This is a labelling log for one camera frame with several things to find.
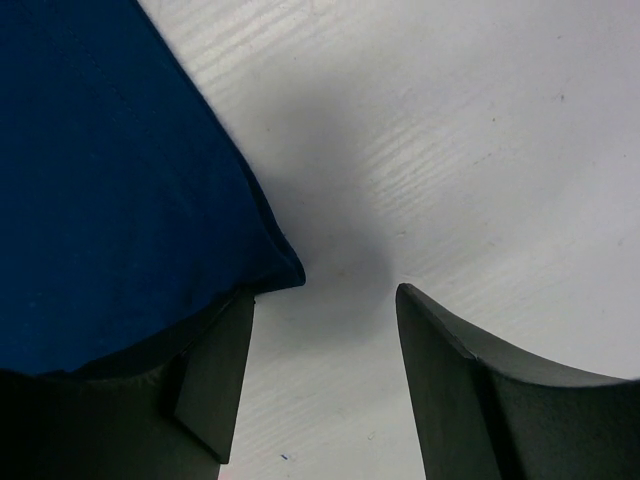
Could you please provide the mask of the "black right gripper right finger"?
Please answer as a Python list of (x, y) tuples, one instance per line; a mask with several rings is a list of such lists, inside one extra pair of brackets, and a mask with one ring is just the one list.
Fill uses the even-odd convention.
[(639, 384), (525, 351), (399, 285), (396, 316), (430, 479), (635, 479)]

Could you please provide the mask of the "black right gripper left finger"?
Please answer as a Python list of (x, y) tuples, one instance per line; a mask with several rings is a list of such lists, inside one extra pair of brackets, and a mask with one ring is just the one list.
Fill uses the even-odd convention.
[(2, 477), (217, 478), (230, 457), (254, 306), (239, 290), (78, 370), (3, 370)]

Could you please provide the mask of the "navy blue printed t-shirt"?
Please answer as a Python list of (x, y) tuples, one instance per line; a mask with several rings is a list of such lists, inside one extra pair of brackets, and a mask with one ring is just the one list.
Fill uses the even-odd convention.
[(1, 5), (1, 365), (73, 371), (303, 266), (135, 1)]

